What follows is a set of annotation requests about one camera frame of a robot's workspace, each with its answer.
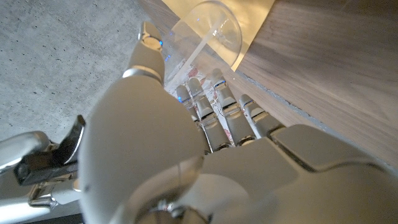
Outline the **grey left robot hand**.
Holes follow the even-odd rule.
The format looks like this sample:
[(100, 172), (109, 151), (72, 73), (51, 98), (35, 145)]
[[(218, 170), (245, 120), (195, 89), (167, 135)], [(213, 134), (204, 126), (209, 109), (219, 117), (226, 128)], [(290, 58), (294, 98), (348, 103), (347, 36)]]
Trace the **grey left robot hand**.
[(144, 22), (123, 77), (94, 108), (78, 175), (87, 223), (396, 223), (397, 173), (311, 126), (240, 99), (240, 146), (206, 154), (164, 90), (161, 36)]

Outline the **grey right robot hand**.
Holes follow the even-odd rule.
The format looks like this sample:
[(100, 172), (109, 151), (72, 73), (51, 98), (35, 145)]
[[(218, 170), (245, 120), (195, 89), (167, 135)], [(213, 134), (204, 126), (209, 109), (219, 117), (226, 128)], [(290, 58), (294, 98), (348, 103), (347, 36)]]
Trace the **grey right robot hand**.
[(1, 223), (41, 217), (79, 200), (80, 139), (71, 134), (57, 144), (32, 131), (1, 141)]

